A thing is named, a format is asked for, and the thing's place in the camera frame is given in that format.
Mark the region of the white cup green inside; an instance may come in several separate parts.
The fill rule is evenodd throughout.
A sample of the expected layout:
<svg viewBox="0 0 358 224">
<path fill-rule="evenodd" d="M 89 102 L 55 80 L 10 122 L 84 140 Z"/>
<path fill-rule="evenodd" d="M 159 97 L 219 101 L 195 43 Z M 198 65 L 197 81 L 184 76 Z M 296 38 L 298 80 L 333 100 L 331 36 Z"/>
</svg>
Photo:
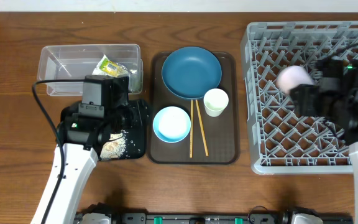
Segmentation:
<svg viewBox="0 0 358 224">
<path fill-rule="evenodd" d="M 206 92 L 203 98 L 204 107 L 207 115 L 211 117 L 219 116 L 229 103 L 227 93 L 219 88 L 213 88 Z"/>
</svg>

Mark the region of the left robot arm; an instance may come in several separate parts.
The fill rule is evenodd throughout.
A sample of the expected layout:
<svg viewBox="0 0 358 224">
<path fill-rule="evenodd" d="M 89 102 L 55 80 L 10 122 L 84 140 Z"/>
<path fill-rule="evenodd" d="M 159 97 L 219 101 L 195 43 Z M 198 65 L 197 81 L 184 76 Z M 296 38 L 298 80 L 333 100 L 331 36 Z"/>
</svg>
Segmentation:
<svg viewBox="0 0 358 224">
<path fill-rule="evenodd" d="M 120 223 L 121 216 L 103 203 L 86 212 L 77 208 L 99 161 L 138 159 L 145 154 L 151 108 L 132 100 L 104 119 L 78 116 L 81 103 L 63 110 L 53 166 L 32 223 Z"/>
</svg>

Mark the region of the white cup pink inside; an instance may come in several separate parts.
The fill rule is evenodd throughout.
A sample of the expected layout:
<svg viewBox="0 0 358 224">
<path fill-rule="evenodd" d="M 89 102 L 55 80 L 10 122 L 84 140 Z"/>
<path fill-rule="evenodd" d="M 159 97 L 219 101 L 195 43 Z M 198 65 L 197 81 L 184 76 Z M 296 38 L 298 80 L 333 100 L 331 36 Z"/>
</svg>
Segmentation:
<svg viewBox="0 0 358 224">
<path fill-rule="evenodd" d="M 284 94 L 289 95 L 290 90 L 298 85 L 313 85 L 314 81 L 303 67 L 294 65 L 283 69 L 278 74 L 276 83 Z"/>
</svg>

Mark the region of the yellow green snack wrapper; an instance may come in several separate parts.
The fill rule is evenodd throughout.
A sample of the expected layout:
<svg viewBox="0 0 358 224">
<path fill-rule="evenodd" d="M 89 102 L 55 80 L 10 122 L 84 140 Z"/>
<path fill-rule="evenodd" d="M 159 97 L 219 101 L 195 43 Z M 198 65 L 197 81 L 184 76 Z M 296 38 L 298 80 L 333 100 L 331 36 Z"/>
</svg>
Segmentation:
<svg viewBox="0 0 358 224">
<path fill-rule="evenodd" d="M 116 78 L 129 75 L 129 71 L 125 66 L 119 63 L 112 62 L 108 58 L 102 59 L 100 64 L 98 65 L 98 68 L 102 72 L 107 73 L 108 75 Z"/>
</svg>

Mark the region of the white napkin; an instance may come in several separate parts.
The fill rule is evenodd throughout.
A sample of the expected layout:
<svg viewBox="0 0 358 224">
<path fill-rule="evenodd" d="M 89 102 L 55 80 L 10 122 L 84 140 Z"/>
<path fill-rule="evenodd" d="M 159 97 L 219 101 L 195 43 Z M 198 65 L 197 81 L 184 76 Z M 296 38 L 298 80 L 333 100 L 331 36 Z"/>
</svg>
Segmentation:
<svg viewBox="0 0 358 224">
<path fill-rule="evenodd" d="M 101 60 L 98 62 L 97 66 L 96 66 L 96 68 L 93 70 L 92 74 L 93 74 L 93 75 L 107 75 L 107 76 L 110 76 L 110 75 L 108 75 L 107 73 L 102 72 L 102 71 L 98 68 L 98 65 L 100 64 Z M 128 68 L 127 68 L 127 70 L 129 71 L 129 75 L 128 75 L 128 76 L 122 76 L 122 77 L 135 77 L 135 76 L 137 75 L 137 72 L 136 72 L 136 71 L 129 70 Z"/>
</svg>

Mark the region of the pile of rice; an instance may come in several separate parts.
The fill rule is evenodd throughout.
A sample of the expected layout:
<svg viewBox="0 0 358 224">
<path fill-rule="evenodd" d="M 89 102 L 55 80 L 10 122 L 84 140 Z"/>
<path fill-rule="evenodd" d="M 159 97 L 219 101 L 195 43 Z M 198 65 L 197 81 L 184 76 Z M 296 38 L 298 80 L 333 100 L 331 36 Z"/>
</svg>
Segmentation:
<svg viewBox="0 0 358 224">
<path fill-rule="evenodd" d="M 111 134 L 109 140 L 102 147 L 100 160 L 128 159 L 130 150 L 134 148 L 135 144 L 133 140 L 128 140 L 127 134 L 128 132 L 124 130 Z"/>
</svg>

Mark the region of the light blue bowl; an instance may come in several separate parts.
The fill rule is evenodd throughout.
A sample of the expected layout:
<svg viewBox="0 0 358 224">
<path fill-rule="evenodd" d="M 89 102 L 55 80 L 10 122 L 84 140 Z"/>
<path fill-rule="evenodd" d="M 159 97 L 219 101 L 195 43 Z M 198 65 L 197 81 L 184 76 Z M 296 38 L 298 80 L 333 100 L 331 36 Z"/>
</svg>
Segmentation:
<svg viewBox="0 0 358 224">
<path fill-rule="evenodd" d="M 155 115 L 152 127 L 159 140 L 176 143 L 184 140 L 190 133 L 191 119 L 185 110 L 168 106 Z"/>
</svg>

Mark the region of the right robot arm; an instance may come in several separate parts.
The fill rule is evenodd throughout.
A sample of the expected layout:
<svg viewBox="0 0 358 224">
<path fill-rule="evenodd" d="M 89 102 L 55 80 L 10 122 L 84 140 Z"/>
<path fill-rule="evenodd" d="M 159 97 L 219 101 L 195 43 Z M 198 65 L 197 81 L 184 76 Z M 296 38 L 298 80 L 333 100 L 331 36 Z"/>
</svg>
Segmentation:
<svg viewBox="0 0 358 224">
<path fill-rule="evenodd" d="M 323 76 L 315 83 L 305 68 L 291 66 L 280 72 L 278 86 L 289 95 L 301 116 L 323 117 L 344 130 L 354 176 L 355 215 L 358 223 L 358 60 L 344 66 L 340 60 L 318 62 Z"/>
</svg>

